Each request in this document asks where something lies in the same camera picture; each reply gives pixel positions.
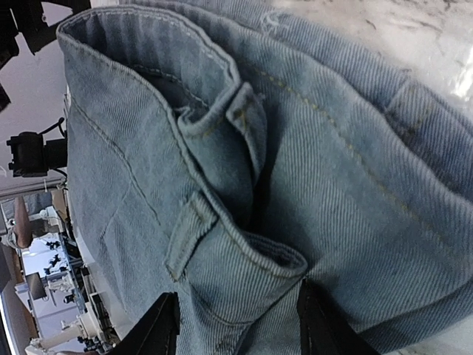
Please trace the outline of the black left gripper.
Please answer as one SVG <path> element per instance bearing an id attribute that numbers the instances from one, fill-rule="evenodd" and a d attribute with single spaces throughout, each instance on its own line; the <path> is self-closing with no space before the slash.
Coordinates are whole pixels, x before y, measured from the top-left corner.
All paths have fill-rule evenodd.
<path id="1" fill-rule="evenodd" d="M 75 15 L 91 7 L 89 0 L 1 0 L 1 67 L 19 56 L 16 36 L 21 34 L 32 54 L 56 40 L 58 23 L 48 25 L 43 4 L 54 4 Z"/>

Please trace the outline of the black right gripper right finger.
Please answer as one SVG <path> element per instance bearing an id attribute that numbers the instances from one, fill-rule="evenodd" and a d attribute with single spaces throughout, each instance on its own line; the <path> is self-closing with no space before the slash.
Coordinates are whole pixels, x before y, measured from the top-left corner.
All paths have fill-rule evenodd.
<path id="1" fill-rule="evenodd" d="M 312 280 L 302 280 L 296 309 L 303 354 L 378 355 L 350 327 L 330 295 Z"/>

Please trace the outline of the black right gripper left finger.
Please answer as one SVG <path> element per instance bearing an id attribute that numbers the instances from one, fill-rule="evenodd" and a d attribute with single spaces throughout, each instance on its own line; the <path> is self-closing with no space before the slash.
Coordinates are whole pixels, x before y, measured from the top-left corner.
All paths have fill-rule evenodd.
<path id="1" fill-rule="evenodd" d="M 180 334 L 180 304 L 176 292 L 165 292 L 153 303 L 111 355 L 175 355 Z"/>

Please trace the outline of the grey denim jeans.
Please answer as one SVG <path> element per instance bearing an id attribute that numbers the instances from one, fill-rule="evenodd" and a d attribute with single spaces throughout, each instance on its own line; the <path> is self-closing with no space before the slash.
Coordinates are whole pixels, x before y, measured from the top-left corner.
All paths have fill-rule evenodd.
<path id="1" fill-rule="evenodd" d="M 381 353 L 472 313 L 472 120 L 255 1 L 125 1 L 58 26 L 72 221 L 179 354 L 298 354 L 322 286 Z"/>

